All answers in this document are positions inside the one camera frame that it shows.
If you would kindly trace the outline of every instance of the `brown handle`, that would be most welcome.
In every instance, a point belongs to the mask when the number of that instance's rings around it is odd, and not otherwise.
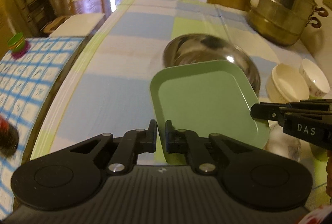
[[[315,11],[320,15],[321,17],[325,18],[329,15],[327,10],[323,7],[315,7]]]
[[[322,27],[322,24],[319,21],[319,19],[317,19],[316,17],[311,17],[310,21],[312,21],[312,20],[317,22],[317,23],[310,23],[312,27],[314,27],[314,28],[320,28],[320,27]]]

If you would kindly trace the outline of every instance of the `metal bowl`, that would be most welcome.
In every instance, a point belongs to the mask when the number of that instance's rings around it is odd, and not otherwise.
[[[261,79],[256,65],[241,48],[221,38],[207,34],[181,35],[168,43],[163,59],[165,67],[228,60],[242,69],[256,95],[259,93]]]

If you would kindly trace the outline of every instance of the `tablecloth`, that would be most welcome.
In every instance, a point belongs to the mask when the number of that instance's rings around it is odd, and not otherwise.
[[[0,114],[19,132],[14,155],[0,157],[0,216],[12,211],[11,176],[24,158],[29,159],[53,85],[83,39],[30,38],[23,57],[14,60],[9,51],[0,62]]]
[[[32,159],[97,134],[123,136],[147,128],[154,118],[149,93],[152,77],[163,69],[167,43],[182,34],[207,33],[241,47],[258,67],[260,101],[278,63],[299,68],[313,60],[298,41],[284,48],[257,34],[245,12],[192,0],[124,0],[94,35],[66,77],[46,116]],[[326,163],[315,161],[303,144],[302,161],[314,175],[314,187],[326,184]],[[142,154],[141,164],[164,163],[162,154]]]

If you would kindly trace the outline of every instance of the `hand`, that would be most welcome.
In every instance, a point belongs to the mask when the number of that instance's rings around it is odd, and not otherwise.
[[[329,160],[327,161],[326,172],[327,172],[327,186],[326,193],[332,197],[332,151],[327,151]]]

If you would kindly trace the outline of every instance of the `square green tray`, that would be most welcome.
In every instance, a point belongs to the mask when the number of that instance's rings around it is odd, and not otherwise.
[[[167,120],[172,120],[175,129],[193,130],[200,137],[221,133],[258,148],[269,138],[268,121],[250,116],[251,106],[258,103],[254,90],[243,71],[228,61],[165,68],[153,77],[150,92],[169,164],[183,164],[184,158],[166,152]]]

